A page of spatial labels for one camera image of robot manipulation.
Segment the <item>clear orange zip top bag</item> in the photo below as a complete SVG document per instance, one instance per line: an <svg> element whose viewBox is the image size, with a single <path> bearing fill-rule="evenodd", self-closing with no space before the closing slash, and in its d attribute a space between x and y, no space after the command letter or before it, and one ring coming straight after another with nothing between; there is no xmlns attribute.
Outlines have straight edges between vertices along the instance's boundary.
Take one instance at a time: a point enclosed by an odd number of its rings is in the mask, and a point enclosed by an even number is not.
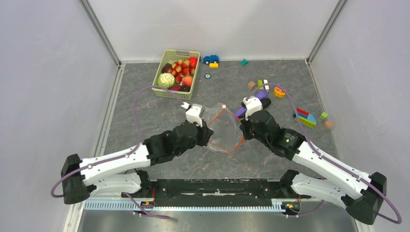
<svg viewBox="0 0 410 232"><path fill-rule="evenodd" d="M225 104L217 103L213 107L205 107L202 119L213 131L206 146L209 150L232 154L243 143L241 122Z"/></svg>

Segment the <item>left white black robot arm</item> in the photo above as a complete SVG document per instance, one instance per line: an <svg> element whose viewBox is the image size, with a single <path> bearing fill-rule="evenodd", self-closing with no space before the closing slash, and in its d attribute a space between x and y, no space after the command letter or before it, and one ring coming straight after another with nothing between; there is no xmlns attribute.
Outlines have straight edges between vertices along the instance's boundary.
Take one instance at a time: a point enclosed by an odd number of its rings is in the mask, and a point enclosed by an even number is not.
<svg viewBox="0 0 410 232"><path fill-rule="evenodd" d="M137 173L136 177L124 177L121 173L172 161L195 146L207 146L213 134L205 122L198 126L185 121L139 145L99 158L69 155L60 172L64 203L75 204L98 193L116 191L146 194L151 190L146 173Z"/></svg>

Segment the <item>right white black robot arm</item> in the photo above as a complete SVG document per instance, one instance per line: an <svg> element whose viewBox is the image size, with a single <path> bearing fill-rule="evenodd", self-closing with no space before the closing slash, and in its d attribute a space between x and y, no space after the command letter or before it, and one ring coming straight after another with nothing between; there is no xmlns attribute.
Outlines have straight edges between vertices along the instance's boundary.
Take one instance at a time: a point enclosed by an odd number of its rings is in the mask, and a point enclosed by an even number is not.
<svg viewBox="0 0 410 232"><path fill-rule="evenodd" d="M241 119L245 140L256 139L276 156L308 167L323 176L314 180L298 171L288 170L281 178L285 195L307 195L331 202L353 217L374 224L387 193L387 178L374 172L355 169L327 154L305 136L282 128L266 110Z"/></svg>

